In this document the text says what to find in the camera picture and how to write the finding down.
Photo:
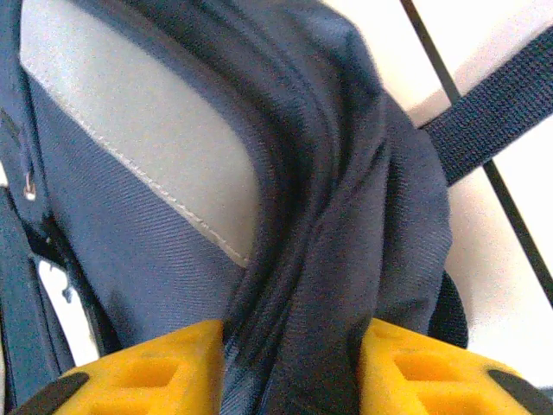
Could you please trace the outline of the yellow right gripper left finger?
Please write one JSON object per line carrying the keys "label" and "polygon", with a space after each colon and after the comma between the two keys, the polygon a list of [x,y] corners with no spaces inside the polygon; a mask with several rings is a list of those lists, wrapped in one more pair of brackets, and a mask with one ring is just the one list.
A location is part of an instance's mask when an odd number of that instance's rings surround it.
{"label": "yellow right gripper left finger", "polygon": [[219,415],[223,324],[198,322],[76,367],[11,415]]}

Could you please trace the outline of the navy blue backpack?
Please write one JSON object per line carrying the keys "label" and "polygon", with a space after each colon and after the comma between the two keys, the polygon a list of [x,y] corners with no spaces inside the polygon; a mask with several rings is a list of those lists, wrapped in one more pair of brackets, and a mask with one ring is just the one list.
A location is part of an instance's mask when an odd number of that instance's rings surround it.
{"label": "navy blue backpack", "polygon": [[360,415],[373,319],[467,350],[448,191],[553,115],[544,11],[416,126],[321,0],[0,0],[0,415],[207,320],[219,415]]}

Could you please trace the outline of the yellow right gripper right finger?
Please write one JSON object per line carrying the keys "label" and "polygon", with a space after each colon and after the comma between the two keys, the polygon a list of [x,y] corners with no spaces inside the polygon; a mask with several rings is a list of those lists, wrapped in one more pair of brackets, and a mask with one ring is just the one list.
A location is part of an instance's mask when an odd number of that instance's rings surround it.
{"label": "yellow right gripper right finger", "polygon": [[360,415],[553,415],[512,368],[373,319],[359,355]]}

